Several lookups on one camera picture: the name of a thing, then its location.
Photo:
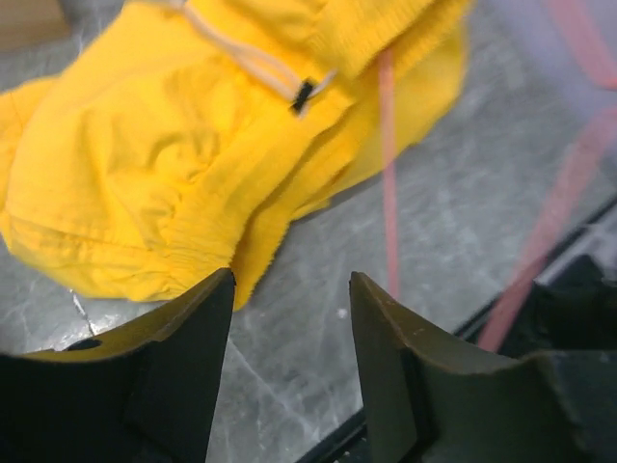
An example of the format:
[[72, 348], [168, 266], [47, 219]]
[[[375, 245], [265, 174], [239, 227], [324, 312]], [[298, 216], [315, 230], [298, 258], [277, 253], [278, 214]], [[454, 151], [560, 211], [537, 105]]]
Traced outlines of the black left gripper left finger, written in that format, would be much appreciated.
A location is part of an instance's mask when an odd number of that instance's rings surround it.
[[3, 355], [2, 460], [204, 461], [234, 291], [220, 269], [65, 350]]

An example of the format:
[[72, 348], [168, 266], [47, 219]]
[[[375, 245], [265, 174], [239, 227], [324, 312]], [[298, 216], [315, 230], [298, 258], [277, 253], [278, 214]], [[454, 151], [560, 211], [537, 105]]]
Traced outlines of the yellow shorts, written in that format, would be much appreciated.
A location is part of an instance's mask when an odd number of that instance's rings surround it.
[[83, 295], [244, 305], [291, 222], [419, 142], [468, 64], [469, 1], [129, 1], [1, 96], [1, 234]]

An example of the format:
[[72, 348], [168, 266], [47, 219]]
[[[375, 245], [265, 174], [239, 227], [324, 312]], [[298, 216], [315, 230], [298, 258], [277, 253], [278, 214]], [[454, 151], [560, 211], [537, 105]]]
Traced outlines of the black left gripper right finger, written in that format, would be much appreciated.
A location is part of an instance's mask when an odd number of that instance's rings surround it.
[[360, 272], [352, 328], [376, 462], [612, 462], [616, 355], [512, 359], [447, 333]]

